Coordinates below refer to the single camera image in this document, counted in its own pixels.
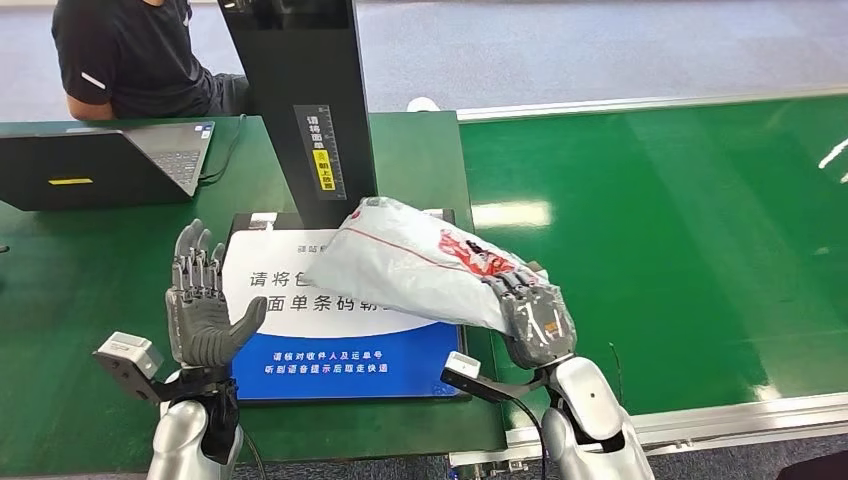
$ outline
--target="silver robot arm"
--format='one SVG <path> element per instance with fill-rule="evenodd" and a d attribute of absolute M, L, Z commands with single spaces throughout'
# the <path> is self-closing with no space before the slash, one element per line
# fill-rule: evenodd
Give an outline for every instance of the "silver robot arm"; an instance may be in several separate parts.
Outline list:
<path fill-rule="evenodd" d="M 479 375 L 480 362 L 453 352 L 442 381 L 491 402 L 545 387 L 552 406 L 541 434 L 562 480 L 653 480 L 630 416 L 598 366 L 574 353 L 577 334 L 559 288 L 521 271 L 484 282 L 511 326 L 511 335 L 504 335 L 510 358 L 534 377 L 524 385 L 497 383 Z"/>
<path fill-rule="evenodd" d="M 125 391 L 160 407 L 148 480 L 227 480 L 241 451 L 231 363 L 264 322 L 267 300 L 253 299 L 244 317 L 230 324 L 221 290 L 224 246 L 210 255 L 210 237 L 195 220 L 176 242 L 165 308 L 177 372 L 156 380 L 162 357 L 153 344 L 121 332 L 94 352 Z"/>
<path fill-rule="evenodd" d="M 550 377 L 559 395 L 542 417 L 542 435 L 563 480 L 653 480 L 630 415 L 588 358 L 559 363 Z M 600 451 L 589 450 L 600 444 Z"/>

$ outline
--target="white plastic bag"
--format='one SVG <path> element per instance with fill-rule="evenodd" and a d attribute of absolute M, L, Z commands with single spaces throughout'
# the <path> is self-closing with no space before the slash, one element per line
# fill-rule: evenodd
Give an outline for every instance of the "white plastic bag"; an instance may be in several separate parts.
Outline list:
<path fill-rule="evenodd" d="M 480 279 L 521 268 L 520 258 L 386 197 L 363 199 L 306 272 L 315 285 L 447 323 L 511 334 Z"/>

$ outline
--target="green table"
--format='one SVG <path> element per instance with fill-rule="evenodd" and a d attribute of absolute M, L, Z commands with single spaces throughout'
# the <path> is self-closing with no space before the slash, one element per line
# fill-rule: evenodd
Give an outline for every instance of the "green table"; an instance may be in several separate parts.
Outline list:
<path fill-rule="evenodd" d="M 632 414 L 846 392 L 848 152 L 819 168 L 846 112 L 836 96 L 461 124 L 477 234 L 547 267 L 617 390 L 615 344 Z M 529 425 L 510 407 L 508 428 Z"/>
<path fill-rule="evenodd" d="M 235 133 L 236 119 L 215 121 L 207 171 Z M 0 133 L 76 125 L 3 124 Z M 381 192 L 453 208 L 471 228 L 455 115 L 378 114 L 371 128 Z M 157 410 L 124 395 L 89 353 L 114 330 L 167 352 L 163 293 L 187 222 L 203 219 L 222 240 L 235 213 L 294 210 L 261 119 L 249 118 L 242 135 L 223 179 L 193 203 L 66 213 L 0 204 L 0 241 L 12 247 L 0 256 L 0 475 L 146 469 Z M 470 332 L 470 350 L 488 365 L 491 345 L 488 332 Z M 249 407 L 242 424 L 268 461 L 505 446 L 500 409 L 479 400 Z"/>

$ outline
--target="person's arm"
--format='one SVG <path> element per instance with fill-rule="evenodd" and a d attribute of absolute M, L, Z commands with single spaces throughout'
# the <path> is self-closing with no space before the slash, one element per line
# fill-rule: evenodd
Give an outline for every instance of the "person's arm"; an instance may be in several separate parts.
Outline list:
<path fill-rule="evenodd" d="M 93 121 L 93 120 L 112 120 L 115 114 L 112 113 L 112 104 L 109 102 L 103 105 L 92 105 L 90 103 L 80 102 L 76 98 L 68 95 L 68 112 L 77 120 Z"/>
<path fill-rule="evenodd" d="M 77 120 L 115 118 L 111 101 L 118 48 L 109 11 L 83 2 L 60 1 L 53 12 L 53 39 L 71 116 Z"/>

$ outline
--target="cable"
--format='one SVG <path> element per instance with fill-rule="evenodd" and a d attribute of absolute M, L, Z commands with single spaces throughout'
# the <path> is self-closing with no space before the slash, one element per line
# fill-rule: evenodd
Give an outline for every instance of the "cable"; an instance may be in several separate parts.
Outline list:
<path fill-rule="evenodd" d="M 615 345 L 609 342 L 612 354 L 615 357 L 615 368 L 618 371 L 618 403 L 624 408 L 624 382 L 621 380 L 621 360 L 618 358 L 618 352 L 615 351 Z"/>
<path fill-rule="evenodd" d="M 233 135 L 233 139 L 230 140 L 230 148 L 229 150 L 227 150 L 227 156 L 224 158 L 224 165 L 217 172 L 201 175 L 198 179 L 200 181 L 201 186 L 206 187 L 209 185 L 214 185 L 218 182 L 218 180 L 221 179 L 221 177 L 224 176 L 224 172 L 226 172 L 227 167 L 230 166 L 230 159 L 233 157 L 233 152 L 235 151 L 236 146 L 238 145 L 239 138 L 241 138 L 241 127 L 244 124 L 245 117 L 245 114 L 239 115 L 239 123 L 236 126 L 236 133 L 235 135 Z"/>
<path fill-rule="evenodd" d="M 517 398 L 511 398 L 510 400 L 512 400 L 512 403 L 514 403 L 516 407 L 520 408 L 525 415 L 530 417 L 530 421 L 533 422 L 533 426 L 536 427 L 536 431 L 539 433 L 539 444 L 542 446 L 542 480 L 547 480 L 548 451 L 545 449 L 545 438 L 542 436 L 542 425 L 539 424 L 539 420 L 536 419 L 536 415 L 533 415 L 533 412 L 527 408 L 527 405 L 525 405 L 524 402 Z"/>
<path fill-rule="evenodd" d="M 259 478 L 260 480 L 268 480 L 268 474 L 265 473 L 265 464 L 262 463 L 262 457 L 259 456 L 259 450 L 256 449 L 256 444 L 253 443 L 253 439 L 250 438 L 250 434 L 247 433 L 247 430 L 242 427 L 242 433 L 244 433 L 244 439 L 247 441 L 247 448 L 250 449 L 250 453 L 253 454 L 253 459 L 256 460 L 256 468 L 259 469 Z"/>

